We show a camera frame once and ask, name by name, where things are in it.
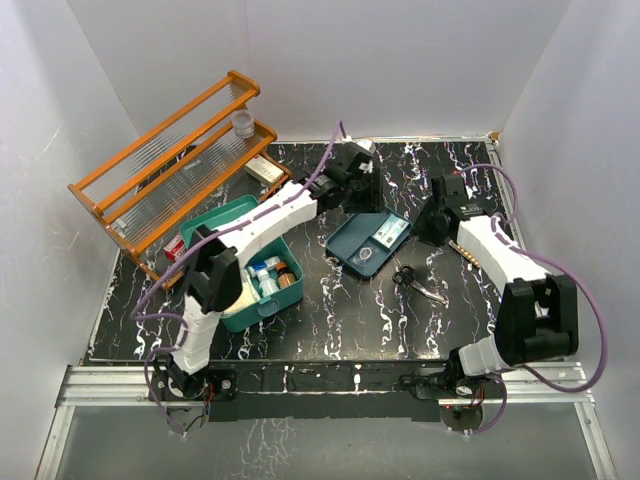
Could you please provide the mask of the green medicine kit box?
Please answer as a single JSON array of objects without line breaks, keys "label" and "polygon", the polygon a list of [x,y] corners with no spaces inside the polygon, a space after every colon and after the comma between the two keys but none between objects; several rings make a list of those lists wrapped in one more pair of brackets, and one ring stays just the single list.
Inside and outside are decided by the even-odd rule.
[{"label": "green medicine kit box", "polygon": [[[184,222],[179,228],[180,235],[185,245],[190,247],[196,243],[193,234],[199,227],[214,230],[250,212],[257,205],[256,197],[244,195]],[[233,333],[277,314],[303,297],[302,268],[281,237],[251,258],[240,274],[243,293],[230,309],[221,314],[221,322]]]}]

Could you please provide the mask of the bag of cotton balls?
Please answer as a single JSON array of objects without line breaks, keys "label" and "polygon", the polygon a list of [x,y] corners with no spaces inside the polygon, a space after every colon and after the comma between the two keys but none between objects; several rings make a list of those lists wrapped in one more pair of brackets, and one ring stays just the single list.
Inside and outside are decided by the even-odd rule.
[{"label": "bag of cotton balls", "polygon": [[239,298],[222,313],[223,318],[229,318],[250,307],[260,300],[260,295],[254,287],[250,274],[246,269],[240,271],[242,292]]}]

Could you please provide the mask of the black handled scissors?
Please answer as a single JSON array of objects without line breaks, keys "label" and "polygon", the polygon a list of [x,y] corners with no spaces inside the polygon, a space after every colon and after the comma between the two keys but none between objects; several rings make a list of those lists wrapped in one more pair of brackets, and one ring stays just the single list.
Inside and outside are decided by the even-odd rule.
[{"label": "black handled scissors", "polygon": [[397,285],[406,285],[418,293],[423,295],[424,297],[444,304],[446,302],[445,298],[439,295],[438,293],[429,291],[425,286],[423,286],[417,279],[415,275],[415,269],[409,265],[401,266],[392,276],[392,280]]}]

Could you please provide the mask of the clear plastic cup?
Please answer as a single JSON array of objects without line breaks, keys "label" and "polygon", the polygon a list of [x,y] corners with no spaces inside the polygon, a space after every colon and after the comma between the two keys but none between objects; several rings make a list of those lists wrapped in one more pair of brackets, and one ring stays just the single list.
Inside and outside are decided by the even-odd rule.
[{"label": "clear plastic cup", "polygon": [[231,115],[232,127],[235,134],[242,139],[249,139],[255,134],[255,120],[247,109],[240,109]]}]

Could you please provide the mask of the black front mounting rail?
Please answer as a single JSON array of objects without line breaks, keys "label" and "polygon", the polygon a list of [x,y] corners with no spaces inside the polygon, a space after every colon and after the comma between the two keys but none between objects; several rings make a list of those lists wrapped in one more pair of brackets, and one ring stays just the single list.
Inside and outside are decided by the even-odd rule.
[{"label": "black front mounting rail", "polygon": [[453,399],[426,379],[444,365],[421,360],[216,361],[206,371],[213,389],[210,422],[254,419],[440,420]]}]

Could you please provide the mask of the bandage roll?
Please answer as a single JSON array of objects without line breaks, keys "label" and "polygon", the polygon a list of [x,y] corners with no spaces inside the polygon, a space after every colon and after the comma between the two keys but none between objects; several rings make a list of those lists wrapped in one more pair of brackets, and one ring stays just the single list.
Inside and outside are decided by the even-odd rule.
[{"label": "bandage roll", "polygon": [[252,277],[257,276],[257,272],[260,270],[272,270],[274,269],[278,263],[281,262],[281,258],[279,256],[272,256],[267,259],[255,262],[249,266],[247,266],[247,271]]}]

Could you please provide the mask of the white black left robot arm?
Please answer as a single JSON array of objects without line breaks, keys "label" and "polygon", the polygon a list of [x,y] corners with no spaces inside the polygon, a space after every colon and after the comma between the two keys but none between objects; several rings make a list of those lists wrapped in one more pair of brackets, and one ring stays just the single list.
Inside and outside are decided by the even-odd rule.
[{"label": "white black left robot arm", "polygon": [[166,361],[166,385],[186,399],[206,387],[210,346],[222,313],[241,296],[241,270],[264,247],[296,226],[338,207],[350,213],[382,209],[376,147],[369,140],[345,141],[321,172],[286,181],[277,193],[238,219],[214,229],[218,235],[188,257],[184,323]]}]

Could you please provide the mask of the white plastic bottle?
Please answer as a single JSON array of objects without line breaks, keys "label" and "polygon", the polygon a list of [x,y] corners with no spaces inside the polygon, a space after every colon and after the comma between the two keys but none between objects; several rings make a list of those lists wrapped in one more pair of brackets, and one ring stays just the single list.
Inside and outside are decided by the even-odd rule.
[{"label": "white plastic bottle", "polygon": [[270,297],[280,290],[278,282],[271,277],[269,271],[258,271],[257,279],[259,280],[259,289],[263,298]]}]

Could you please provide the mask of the brown medicine bottle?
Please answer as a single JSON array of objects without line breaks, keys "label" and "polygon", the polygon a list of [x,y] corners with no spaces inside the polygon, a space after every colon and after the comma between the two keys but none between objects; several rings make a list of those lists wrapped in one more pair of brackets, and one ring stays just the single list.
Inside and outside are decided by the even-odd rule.
[{"label": "brown medicine bottle", "polygon": [[297,281],[296,276],[285,262],[277,263],[275,269],[280,289],[288,288]]}]

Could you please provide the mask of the light blue sachet packet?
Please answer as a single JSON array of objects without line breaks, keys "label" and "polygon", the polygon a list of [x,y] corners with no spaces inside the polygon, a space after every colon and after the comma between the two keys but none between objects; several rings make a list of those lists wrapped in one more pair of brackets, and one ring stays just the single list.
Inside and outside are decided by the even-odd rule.
[{"label": "light blue sachet packet", "polygon": [[372,238],[380,245],[389,248],[408,226],[409,222],[405,219],[390,215],[373,234]]}]

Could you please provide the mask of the teal divider tray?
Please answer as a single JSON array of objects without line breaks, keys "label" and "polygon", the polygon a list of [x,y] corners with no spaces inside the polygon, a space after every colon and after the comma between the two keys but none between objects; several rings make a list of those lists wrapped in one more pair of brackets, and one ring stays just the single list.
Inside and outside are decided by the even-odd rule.
[{"label": "teal divider tray", "polygon": [[[357,213],[351,215],[327,240],[327,254],[338,260],[355,276],[363,279],[370,279],[375,276],[409,238],[412,229],[412,224],[405,219],[409,222],[409,226],[396,242],[389,248],[380,245],[372,236],[390,215],[405,219],[390,209],[379,213]],[[353,264],[351,262],[352,257],[364,245],[374,246],[377,252],[366,265],[358,266]]]}]

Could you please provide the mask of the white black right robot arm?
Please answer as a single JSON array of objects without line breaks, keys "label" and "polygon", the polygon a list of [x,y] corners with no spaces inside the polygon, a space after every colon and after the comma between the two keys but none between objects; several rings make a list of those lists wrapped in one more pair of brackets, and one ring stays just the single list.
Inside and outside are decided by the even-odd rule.
[{"label": "white black right robot arm", "polygon": [[444,371],[429,379],[431,385],[466,397],[480,387],[484,375],[575,354],[576,282],[518,253],[498,219],[468,198],[460,175],[433,178],[431,191],[414,225],[416,235],[434,246],[455,240],[501,293],[493,333],[453,349]]}]

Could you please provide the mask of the orange wooden shelf rack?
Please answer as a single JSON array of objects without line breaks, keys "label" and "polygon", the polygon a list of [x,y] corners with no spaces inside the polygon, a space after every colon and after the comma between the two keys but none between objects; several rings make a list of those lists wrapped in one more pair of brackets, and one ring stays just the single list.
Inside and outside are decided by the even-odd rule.
[{"label": "orange wooden shelf rack", "polygon": [[256,81],[231,70],[178,111],[124,148],[69,191],[127,256],[152,280],[171,262],[164,247],[212,194],[256,156],[266,156],[277,134],[256,121],[238,136],[235,112],[260,93]]}]

